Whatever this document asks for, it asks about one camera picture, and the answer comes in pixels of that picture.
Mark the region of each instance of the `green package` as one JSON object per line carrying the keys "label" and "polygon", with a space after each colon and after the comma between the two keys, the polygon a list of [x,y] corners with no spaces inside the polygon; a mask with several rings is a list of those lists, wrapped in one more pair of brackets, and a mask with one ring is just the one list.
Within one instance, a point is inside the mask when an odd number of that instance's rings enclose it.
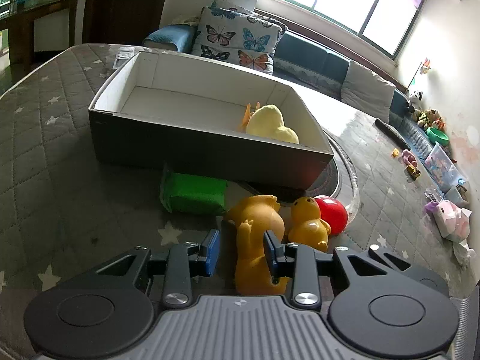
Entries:
{"label": "green package", "polygon": [[164,169],[160,201],[168,212],[221,215],[227,182],[211,177],[173,173]]}

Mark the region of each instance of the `wooden table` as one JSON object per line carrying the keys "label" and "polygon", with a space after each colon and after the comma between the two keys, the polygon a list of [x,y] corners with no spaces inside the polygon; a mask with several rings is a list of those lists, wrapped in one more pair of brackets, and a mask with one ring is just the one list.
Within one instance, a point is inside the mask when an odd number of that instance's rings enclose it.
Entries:
{"label": "wooden table", "polygon": [[34,58],[34,21],[63,9],[69,10],[68,47],[75,44],[75,17],[77,0],[53,0],[19,9],[15,13],[0,16],[0,31],[9,30],[10,64],[21,59],[24,73],[32,71]]}

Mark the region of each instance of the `window sill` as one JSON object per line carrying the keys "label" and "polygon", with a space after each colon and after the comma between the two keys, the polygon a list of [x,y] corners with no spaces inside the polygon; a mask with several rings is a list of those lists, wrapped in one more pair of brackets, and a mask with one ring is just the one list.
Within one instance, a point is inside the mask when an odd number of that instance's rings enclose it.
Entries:
{"label": "window sill", "polygon": [[316,31],[356,52],[391,76],[395,76],[397,62],[354,33],[320,15],[285,0],[257,0],[255,7]]}

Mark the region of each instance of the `green bowl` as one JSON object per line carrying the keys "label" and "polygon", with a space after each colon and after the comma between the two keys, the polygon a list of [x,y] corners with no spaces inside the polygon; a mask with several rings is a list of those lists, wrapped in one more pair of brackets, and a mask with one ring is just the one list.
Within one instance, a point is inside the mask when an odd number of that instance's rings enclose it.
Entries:
{"label": "green bowl", "polygon": [[428,127],[427,136],[430,142],[438,142],[442,146],[447,146],[448,142],[450,141],[444,132],[441,132],[433,127]]}

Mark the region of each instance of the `cardboard box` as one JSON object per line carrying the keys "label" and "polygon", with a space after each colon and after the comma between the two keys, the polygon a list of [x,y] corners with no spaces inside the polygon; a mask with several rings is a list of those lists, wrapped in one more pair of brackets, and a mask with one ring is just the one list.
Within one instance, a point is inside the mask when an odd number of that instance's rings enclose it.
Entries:
{"label": "cardboard box", "polygon": [[[245,107],[275,104],[300,144],[237,132]],[[333,152],[301,97],[244,67],[172,51],[139,52],[88,108],[97,159],[307,189]]]}

